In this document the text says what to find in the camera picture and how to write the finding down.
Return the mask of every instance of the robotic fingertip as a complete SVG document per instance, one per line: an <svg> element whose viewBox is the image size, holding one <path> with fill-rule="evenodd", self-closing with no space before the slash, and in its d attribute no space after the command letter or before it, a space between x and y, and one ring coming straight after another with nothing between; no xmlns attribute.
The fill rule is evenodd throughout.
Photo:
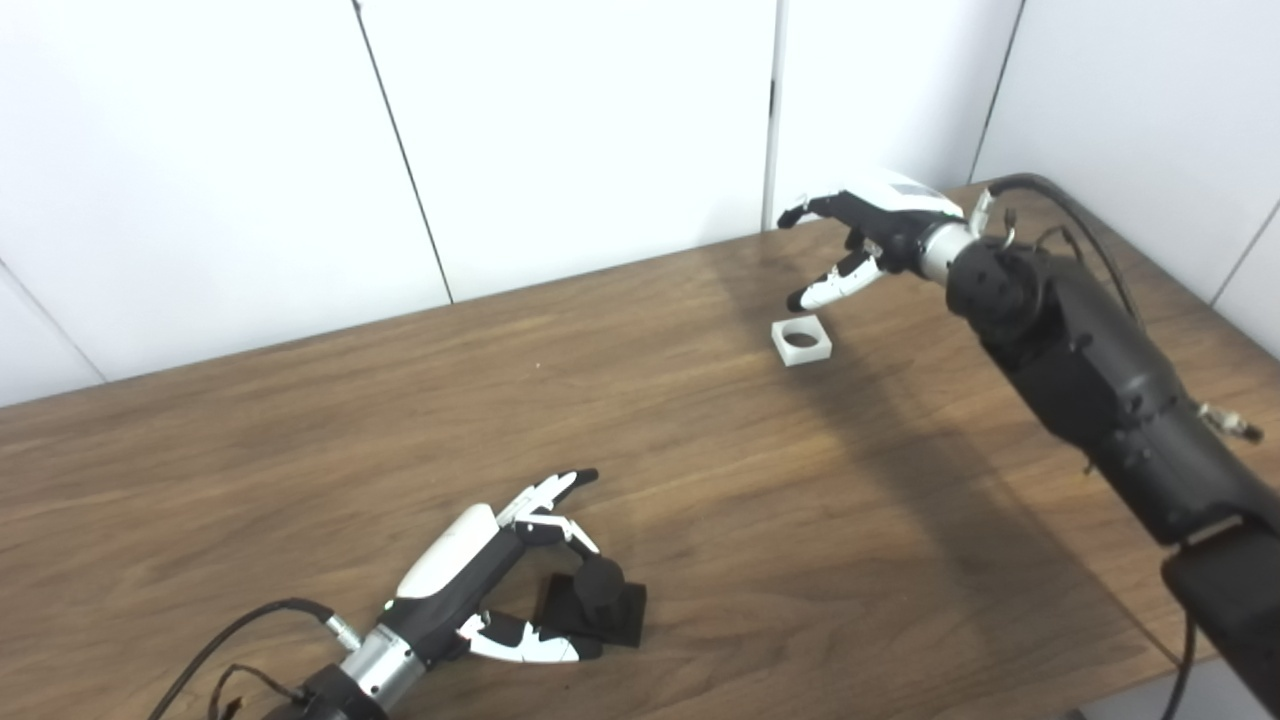
<svg viewBox="0 0 1280 720"><path fill-rule="evenodd" d="M805 287L805 288L797 290L797 291L792 292L791 295L788 295L787 296L787 310L791 310L792 313L804 313L805 311L805 306L800 302L800 299L804 297L804 293L808 290L809 288Z"/></svg>

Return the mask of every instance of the silver metal cylinder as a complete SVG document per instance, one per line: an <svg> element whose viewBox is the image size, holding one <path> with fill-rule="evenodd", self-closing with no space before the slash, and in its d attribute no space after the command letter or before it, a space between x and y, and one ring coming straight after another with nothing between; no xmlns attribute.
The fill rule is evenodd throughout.
<svg viewBox="0 0 1280 720"><path fill-rule="evenodd" d="M947 275L951 274L951 261L977 240L969 234L969 228L964 223L947 223L933 231L924 245L924 258L920 259L924 277L946 287Z"/></svg>
<svg viewBox="0 0 1280 720"><path fill-rule="evenodd" d="M426 673L408 643L384 625L374 628L339 667L387 711Z"/></svg>

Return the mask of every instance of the wire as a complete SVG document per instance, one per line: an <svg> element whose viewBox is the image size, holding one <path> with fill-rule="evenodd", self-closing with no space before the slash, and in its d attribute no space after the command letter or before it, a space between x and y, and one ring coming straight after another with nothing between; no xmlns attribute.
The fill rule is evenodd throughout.
<svg viewBox="0 0 1280 720"><path fill-rule="evenodd" d="M1174 720L1178 715L1178 706L1183 702L1183 693L1187 692L1187 679L1190 678L1192 666L1196 665L1196 621L1187 614L1187 639L1183 641L1183 661L1178 665L1178 676L1174 679L1174 689L1169 693L1169 705L1160 720Z"/></svg>
<svg viewBox="0 0 1280 720"><path fill-rule="evenodd" d="M193 657L191 662L187 664L187 667L178 675L178 678L173 682L173 684L169 685L169 691L165 692L164 697L160 698L160 702L156 703L155 710L151 711L151 715L147 716L147 720L160 720L160 717L165 714L165 711L169 710L169 706L173 705L173 701L175 697L178 697L178 693L182 692L182 688L184 688L187 683L191 682L191 678L192 675L196 674L196 670L200 670L200 666L204 665L206 660L209 660L209 656L212 655L214 651L219 648L219 646L227 642L227 638L234 635L238 630L241 630L241 628L248 625L253 620L257 620L264 615L270 615L276 610L293 610L297 612L306 612L307 615L311 615L312 618L319 620L320 624L325 624L329 621L329 618L333 618L333 610L330 610L329 607L325 607L319 602L302 600L297 597L278 600L275 602L268 602L261 607L250 610L244 615L241 615L234 623L223 628L223 632L214 635L214 639L209 641L209 643L198 653L196 653L196 657Z"/></svg>
<svg viewBox="0 0 1280 720"><path fill-rule="evenodd" d="M1053 233L1062 233L1062 241L1071 247L1071 254L1075 255L1075 261L1083 265L1084 252L1080 251L1080 243L1075 241L1075 236L1071 234L1070 228L1066 225L1053 225L1042 232L1041 236L1036 238L1036 242L1032 243L1032 247L1039 250L1046 242L1048 242L1050 237L1053 237Z"/></svg>
<svg viewBox="0 0 1280 720"><path fill-rule="evenodd" d="M233 700L227 705L227 712L219 714L218 710L221 706L223 687L227 685L227 680L230 679L236 673L248 673L268 688L271 688L276 694L284 696L289 702L300 702L306 698L302 691L289 689L283 684L274 680L266 673L259 670L257 667L250 667L248 665L241 665L239 662L232 662L223 670L223 676L218 678L218 684L214 685L214 694L209 696L209 720L230 720L233 715L241 708L241 698Z"/></svg>
<svg viewBox="0 0 1280 720"><path fill-rule="evenodd" d="M1084 218L1076 211L1075 202L1066 195L1066 192L1052 182L1033 174L1009 176L1007 178L1001 178L987 186L987 192L989 192L992 197L998 197L1007 190L1028 190L1041 197L1044 197L1046 200L1050 200L1057 205L1060 210L1066 213L1066 217L1080 228L1082 233L1084 233L1084 240L1087 240L1089 246L1093 247L1093 251L1102 260L1102 265L1106 266L1107 274L1111 275L1111 283L1115 286L1116 295L1120 296L1120 304L1124 305L1125 311L1129 313L1129 316L1133 318L1139 328L1146 329L1142 322L1142 315L1138 313L1138 304L1134 302L1133 293L1129 292L1129 286L1124 282L1124 275L1120 274L1120 266L1116 264L1115 258L1111 255L1111 251L1098 241L1098 238L1093 234L1093 231L1089 229Z"/></svg>

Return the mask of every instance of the black mount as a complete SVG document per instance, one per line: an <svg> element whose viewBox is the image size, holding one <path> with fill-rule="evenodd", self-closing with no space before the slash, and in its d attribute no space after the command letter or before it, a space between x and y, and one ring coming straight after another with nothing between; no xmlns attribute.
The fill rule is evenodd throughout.
<svg viewBox="0 0 1280 720"><path fill-rule="evenodd" d="M617 562L595 556L572 577L552 575L538 624L568 635L640 647L646 600L645 587L626 582Z"/></svg>

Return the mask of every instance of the wood grain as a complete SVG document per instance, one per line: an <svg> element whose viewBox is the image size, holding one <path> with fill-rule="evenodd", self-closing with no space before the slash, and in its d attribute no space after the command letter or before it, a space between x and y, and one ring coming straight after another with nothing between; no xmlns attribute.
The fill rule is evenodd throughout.
<svg viewBox="0 0 1280 720"><path fill-rule="evenodd" d="M887 279L823 314L831 360L781 365L769 323L842 240L814 223L0 411L4 715L142 716L276 597L367 626L463 507L585 465L563 509L649 585L644 646L466 659L399 717L1030 720L1169 671L1137 621L1176 634L1160 551L940 288ZM1275 364L1125 263L1189 384L1274 419L1247 388ZM572 565L531 553L493 606L530 614ZM265 620L173 716L232 660L296 682L337 656Z"/></svg>

